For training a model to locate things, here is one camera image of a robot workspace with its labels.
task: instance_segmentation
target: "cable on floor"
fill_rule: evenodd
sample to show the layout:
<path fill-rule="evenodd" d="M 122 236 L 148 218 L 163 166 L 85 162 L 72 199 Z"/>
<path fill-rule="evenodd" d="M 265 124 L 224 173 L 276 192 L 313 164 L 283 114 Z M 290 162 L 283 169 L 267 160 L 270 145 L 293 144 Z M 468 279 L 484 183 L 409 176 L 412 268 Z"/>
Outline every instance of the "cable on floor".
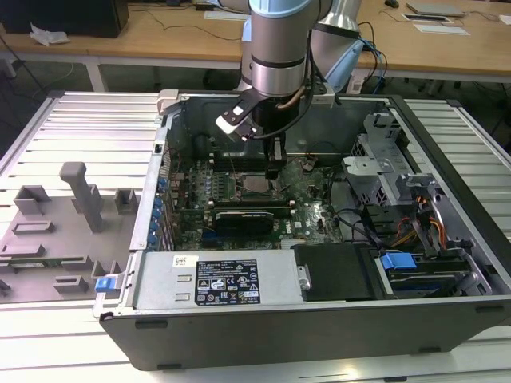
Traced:
<path fill-rule="evenodd" d="M 16 52 L 14 52 L 10 48 L 9 44 L 7 44 L 6 40 L 3 38 L 3 36 L 1 34 L 0 34 L 0 40 L 2 40 L 3 45 L 7 48 L 7 50 L 9 50 L 9 52 L 11 52 L 13 54 L 13 56 L 16 58 L 16 60 L 18 60 L 22 64 L 23 68 L 25 68 L 26 72 L 32 77 L 32 80 L 34 80 L 34 82 L 37 84 L 39 89 L 45 94 L 45 96 L 48 96 L 48 93 L 46 93 L 46 91 L 42 87 L 39 80 L 34 76 L 34 74 L 32 72 L 30 72 L 30 69 L 28 69 L 25 62 L 21 58 L 19 58 L 19 56 L 16 54 Z"/>
<path fill-rule="evenodd" d="M 62 77 L 59 77 L 57 80 L 53 80 L 53 81 L 51 81 L 50 83 L 46 84 L 46 85 L 44 86 L 44 88 L 45 88 L 45 89 L 47 89 L 50 85 L 53 85 L 53 84 L 55 84 L 56 82 L 59 82 L 60 80 L 64 80 L 65 78 L 67 78 L 67 77 L 71 76 L 71 74 L 73 73 L 73 71 L 74 71 L 74 64 L 72 63 L 72 64 L 71 64 L 71 68 L 69 69 L 69 72 L 68 72 L 68 73 L 66 73 L 66 74 L 65 74 L 64 76 L 62 76 Z M 41 92 L 41 90 L 40 90 L 40 89 L 36 90 L 36 91 L 32 94 L 32 98 L 34 99 L 34 98 L 36 97 L 36 95 L 37 95 L 39 92 Z"/>

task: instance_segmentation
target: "barcode label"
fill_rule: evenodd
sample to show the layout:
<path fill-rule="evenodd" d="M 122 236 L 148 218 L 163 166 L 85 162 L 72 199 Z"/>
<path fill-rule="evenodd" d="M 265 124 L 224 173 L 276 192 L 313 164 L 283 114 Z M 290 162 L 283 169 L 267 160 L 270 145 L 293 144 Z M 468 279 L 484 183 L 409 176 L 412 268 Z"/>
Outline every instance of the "barcode label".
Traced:
<path fill-rule="evenodd" d="M 195 267 L 199 255 L 174 255 L 174 267 Z"/>

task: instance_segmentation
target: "metal slotted surface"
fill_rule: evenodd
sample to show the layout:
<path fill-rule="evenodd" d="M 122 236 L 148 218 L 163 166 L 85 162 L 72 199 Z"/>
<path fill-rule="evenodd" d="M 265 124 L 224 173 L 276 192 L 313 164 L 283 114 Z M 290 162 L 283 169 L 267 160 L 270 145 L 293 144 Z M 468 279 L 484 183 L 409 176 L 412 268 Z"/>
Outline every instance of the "metal slotted surface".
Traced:
<path fill-rule="evenodd" d="M 511 157 L 462 108 L 446 101 L 406 100 L 447 159 L 511 239 Z M 428 166 L 411 144 L 418 166 Z"/>
<path fill-rule="evenodd" d="M 21 186 L 42 185 L 50 197 L 72 195 L 59 177 L 66 161 L 84 162 L 87 182 L 102 195 L 117 188 L 141 194 L 160 127 L 156 99 L 156 93 L 67 92 L 53 101 L 27 127 L 28 139 L 0 175 L 0 236 L 18 211 L 13 199 Z"/>
<path fill-rule="evenodd" d="M 64 110 L 65 103 L 73 104 L 73 108 L 76 108 L 74 105 L 82 105 L 83 109 L 78 111 L 80 114 L 92 114 L 91 110 L 95 107 L 93 104 L 112 105 L 112 114 L 118 114 L 118 109 L 114 109 L 118 105 L 152 105 L 154 110 L 147 112 L 147 117 L 150 115 L 151 118 L 143 122 L 130 120 L 128 113 L 124 114 L 123 120 L 108 119 L 108 122 L 105 122 L 106 119 L 100 121 L 93 118 L 53 120 L 51 117 L 53 114 L 61 118 L 63 112 L 57 109 Z M 107 140 L 113 143 L 118 140 L 144 141 L 145 136 L 141 135 L 141 132 L 154 134 L 158 126 L 154 124 L 156 94 L 67 93 L 61 100 L 47 106 L 41 118 L 35 121 L 36 124 L 27 127 L 33 131 L 27 132 L 29 134 L 19 143 L 19 150 L 10 156 L 8 164 L 0 161 L 2 173 L 0 181 L 3 182 L 9 174 L 14 175 L 14 178 L 32 176 L 34 181 L 37 180 L 37 184 L 45 186 L 47 182 L 57 182 L 55 180 L 58 178 L 59 166 L 68 160 L 86 162 L 89 182 L 101 181 L 98 186 L 103 194 L 113 193 L 113 189 L 108 188 L 107 181 L 103 180 L 105 178 L 123 177 L 131 187 L 135 184 L 133 180 L 137 178 L 143 180 L 143 171 L 149 160 L 149 152 L 146 150 L 133 151 L 126 146 L 118 145 L 108 151 L 72 151 L 66 145 L 70 141 L 84 143 Z M 443 105 L 443 108 L 449 111 L 446 105 Z M 432 120 L 438 123 L 439 119 L 433 117 Z M 446 122 L 442 126 L 460 126 L 459 121 L 450 118 L 444 120 Z M 75 130 L 80 132 L 78 136 L 72 136 L 71 131 Z M 26 146 L 36 135 L 46 136 L 50 140 L 60 140 L 61 145 L 57 145 L 57 150 L 27 151 Z M 476 169 L 470 153 L 465 156 L 452 154 L 449 156 L 455 158 L 456 166 L 466 165 Z M 498 158 L 491 151 L 478 155 L 477 160 L 479 161 L 477 166 L 499 164 Z M 34 178 L 36 169 L 38 177 Z M 488 174 L 484 168 L 479 168 L 478 171 Z M 7 207 L 0 208 L 4 214 L 13 209 L 9 203 L 12 203 L 16 192 L 15 189 L 0 191 L 2 200 L 7 203 Z M 49 194 L 69 195 L 69 190 L 54 189 L 50 190 Z M 249 352 L 254 341 L 251 338 L 247 340 L 246 352 Z M 91 301 L 57 302 L 51 309 L 48 309 L 45 303 L 0 306 L 0 381 L 9 383 L 89 382 L 99 376 L 102 380 L 125 383 L 374 382 L 383 381 L 384 378 L 390 378 L 388 381 L 397 381 L 392 380 L 393 377 L 408 377 L 409 382 L 507 383 L 511 375 L 510 349 L 511 327 L 500 326 L 484 331 L 451 353 L 146 373 L 134 369 L 128 358 L 105 334 L 97 319 L 93 317 Z"/>

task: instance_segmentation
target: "wire bundle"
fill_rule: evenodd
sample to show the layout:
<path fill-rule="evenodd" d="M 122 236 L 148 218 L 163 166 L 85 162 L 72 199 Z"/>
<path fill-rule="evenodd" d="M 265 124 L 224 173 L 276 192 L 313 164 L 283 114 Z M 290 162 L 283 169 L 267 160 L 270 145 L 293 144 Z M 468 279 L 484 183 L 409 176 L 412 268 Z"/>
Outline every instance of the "wire bundle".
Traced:
<path fill-rule="evenodd" d="M 372 24 L 370 22 L 361 22 L 358 25 L 362 26 L 362 25 L 366 25 L 366 24 L 370 27 L 372 41 L 368 41 L 364 38 L 359 38 L 359 39 L 360 39 L 360 41 L 362 41 L 364 43 L 364 45 L 373 54 L 374 68 L 371 71 L 371 73 L 369 74 L 369 77 L 367 77 L 367 79 L 364 81 L 364 84 L 366 84 L 374 76 L 374 73 L 376 73 L 376 70 L 378 70 L 378 63 L 379 63 L 380 64 L 380 75 L 378 76 L 379 80 L 372 92 L 373 94 L 376 94 L 380 90 L 380 88 L 382 87 L 382 85 L 385 81 L 385 75 L 386 75 L 386 72 L 389 67 L 389 62 L 388 62 L 384 52 L 381 52 L 380 50 L 376 49 L 376 42 L 374 39 L 374 27 L 372 26 Z"/>

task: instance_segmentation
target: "blue tab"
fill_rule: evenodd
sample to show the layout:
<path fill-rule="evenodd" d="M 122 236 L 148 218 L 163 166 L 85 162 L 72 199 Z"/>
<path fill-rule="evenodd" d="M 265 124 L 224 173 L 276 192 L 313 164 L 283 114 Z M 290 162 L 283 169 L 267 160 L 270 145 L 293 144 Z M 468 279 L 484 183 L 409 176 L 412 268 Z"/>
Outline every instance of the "blue tab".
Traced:
<path fill-rule="evenodd" d="M 96 281 L 94 290 L 97 293 L 110 293 L 115 291 L 115 277 L 101 277 Z"/>
<path fill-rule="evenodd" d="M 382 265 L 385 270 L 388 269 L 416 269 L 417 264 L 411 253 L 386 253 L 381 258 Z"/>

